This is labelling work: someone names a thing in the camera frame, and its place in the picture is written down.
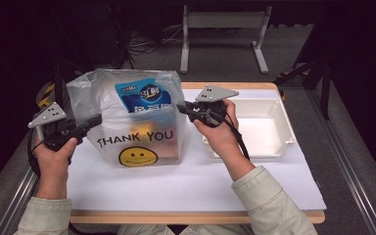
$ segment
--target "black cable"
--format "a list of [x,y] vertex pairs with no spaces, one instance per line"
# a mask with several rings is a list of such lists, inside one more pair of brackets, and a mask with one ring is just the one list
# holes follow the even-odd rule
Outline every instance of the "black cable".
[[32,150],[31,150],[31,153],[33,154],[33,151],[38,147],[38,146],[40,146],[42,143],[44,143],[44,142],[39,142],[37,145],[35,145],[35,147],[33,147],[32,148]]
[[54,92],[57,104],[59,104],[60,108],[64,108],[64,97],[63,97],[63,80],[60,76],[60,63],[57,63],[54,68]]
[[27,137],[27,143],[26,143],[26,152],[28,153],[29,159],[31,158],[31,154],[32,154],[32,151],[31,151],[32,133],[33,133],[33,129],[30,129],[28,131],[28,137]]
[[135,67],[133,66],[133,62],[134,62],[133,58],[132,58],[132,57],[129,57],[128,62],[129,62],[129,64],[130,64],[130,67],[134,70]]
[[147,37],[143,35],[135,35],[135,36],[130,37],[127,48],[128,48],[130,55],[132,56],[151,54],[164,46],[170,45],[174,41],[180,41],[177,39],[173,39],[173,37],[177,37],[178,34],[180,34],[181,32],[182,32],[182,28],[180,28],[178,31],[176,31],[167,39],[162,39],[161,42],[148,40]]
[[57,23],[57,27],[60,29],[63,37],[68,42],[70,49],[72,50],[75,57],[79,60],[79,62],[83,65],[84,63],[81,60],[81,57],[79,56],[77,50],[75,50],[74,43],[71,41],[71,39],[68,37],[68,34],[66,33],[65,29],[63,28],[62,24],[60,23],[59,19],[57,18],[57,15],[54,13],[53,8],[50,8],[51,15],[54,19],[54,21]]
[[[222,116],[220,116],[220,115],[218,115],[218,114],[216,114],[214,112],[210,112],[210,114],[212,114],[212,115],[220,118],[222,121],[224,121],[225,124],[228,125],[228,127],[230,127],[231,132],[233,132],[234,137],[237,140],[237,143],[240,145],[240,148],[243,151],[244,157],[246,157],[247,160],[250,160],[249,152],[247,151],[246,144],[243,141],[243,137],[242,137],[241,133],[238,131],[238,129],[234,126],[234,123],[230,123],[224,117],[222,117]],[[226,114],[226,115],[228,115],[228,117],[230,118],[231,122],[233,122],[232,119],[231,119],[231,116],[229,114]]]

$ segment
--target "white paper sheet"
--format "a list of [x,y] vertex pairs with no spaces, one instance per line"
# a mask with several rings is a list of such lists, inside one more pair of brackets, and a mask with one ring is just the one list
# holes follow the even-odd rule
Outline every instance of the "white paper sheet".
[[[201,89],[184,90],[194,101]],[[275,98],[275,90],[239,90],[239,97]],[[202,136],[189,122],[178,165],[112,168],[87,139],[72,157],[68,183],[74,210],[129,212],[243,212],[231,189],[232,180],[220,160],[211,159]],[[305,156],[295,143],[273,160],[253,160],[264,165],[301,210],[325,210]]]

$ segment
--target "metal frame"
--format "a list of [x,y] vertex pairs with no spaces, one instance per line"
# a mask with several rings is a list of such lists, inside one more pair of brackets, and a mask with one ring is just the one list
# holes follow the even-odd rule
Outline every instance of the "metal frame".
[[188,72],[189,41],[188,28],[205,27],[256,27],[259,28],[258,40],[252,41],[253,50],[258,60],[261,73],[268,73],[267,64],[261,44],[270,19],[271,7],[266,7],[264,12],[188,12],[188,7],[184,6],[183,16],[183,45],[181,55],[182,73]]
[[1,219],[0,235],[10,235],[14,233],[14,230],[16,230],[14,229],[14,226],[18,226],[15,222],[19,221],[20,216],[22,215],[22,210],[34,192],[37,182],[38,177],[30,168],[23,177],[17,193]]

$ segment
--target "chair leg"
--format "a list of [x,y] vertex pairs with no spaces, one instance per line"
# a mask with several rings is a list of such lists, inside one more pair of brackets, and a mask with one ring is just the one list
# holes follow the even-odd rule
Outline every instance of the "chair leg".
[[188,42],[188,9],[184,6],[184,17],[183,17],[183,45],[182,45],[182,55],[181,55],[181,68],[179,69],[182,73],[188,72],[188,58],[189,58],[189,42]]
[[261,52],[261,43],[263,42],[265,31],[267,29],[268,20],[270,19],[271,7],[267,7],[264,14],[264,19],[261,22],[260,32],[258,36],[258,41],[253,41],[253,50],[255,51],[256,59],[258,59],[258,66],[260,67],[260,71],[263,74],[268,73],[268,67],[265,62],[263,53]]

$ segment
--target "metal rail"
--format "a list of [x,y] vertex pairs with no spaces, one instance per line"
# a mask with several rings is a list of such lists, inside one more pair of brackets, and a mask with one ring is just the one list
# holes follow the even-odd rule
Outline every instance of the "metal rail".
[[364,188],[362,187],[362,184],[359,182],[358,177],[353,170],[351,162],[349,161],[347,154],[339,141],[335,129],[332,126],[331,122],[323,117],[323,114],[319,109],[320,100],[315,94],[315,91],[308,90],[306,94],[313,109],[316,112],[317,117],[321,120],[322,126],[328,136],[328,139],[334,148],[338,165],[347,180],[353,198],[355,199],[355,202],[359,207],[359,210],[368,226],[368,229],[370,230],[371,234],[376,235],[376,212],[372,208],[372,205],[368,200]]
[[15,223],[19,220],[24,206],[28,203],[37,181],[38,178],[30,168],[23,177],[17,193],[1,219],[0,235],[14,233],[14,230],[16,230],[14,226],[17,226]]

